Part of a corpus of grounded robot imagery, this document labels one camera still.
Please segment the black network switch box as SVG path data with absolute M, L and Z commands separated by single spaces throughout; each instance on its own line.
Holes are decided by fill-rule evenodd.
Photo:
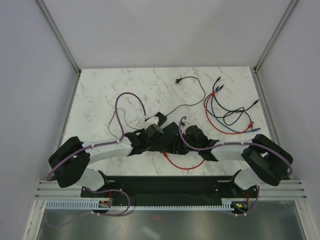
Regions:
M 179 135 L 179 127 L 175 122 L 170 123 L 163 129 L 163 135 L 156 144 L 159 152 L 182 155 L 185 153 L 184 144 Z

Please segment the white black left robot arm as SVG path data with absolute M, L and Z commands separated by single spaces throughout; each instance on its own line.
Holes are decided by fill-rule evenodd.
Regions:
M 164 134 L 156 124 L 138 132 L 127 132 L 122 139 L 83 142 L 77 136 L 69 138 L 48 162 L 51 171 L 48 182 L 57 181 L 60 188 L 79 185 L 90 189 L 98 197 L 105 197 L 110 190 L 107 177 L 88 165 L 115 157 L 139 155 L 150 149 Z

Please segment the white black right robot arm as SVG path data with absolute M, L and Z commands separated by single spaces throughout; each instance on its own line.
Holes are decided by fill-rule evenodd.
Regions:
M 228 185 L 229 193 L 241 197 L 250 187 L 265 183 L 278 186 L 284 177 L 293 173 L 293 158 L 263 134 L 243 142 L 205 142 L 203 132 L 196 126 L 178 127 L 179 136 L 189 149 L 207 154 L 210 161 L 243 161 L 246 169 L 236 172 Z

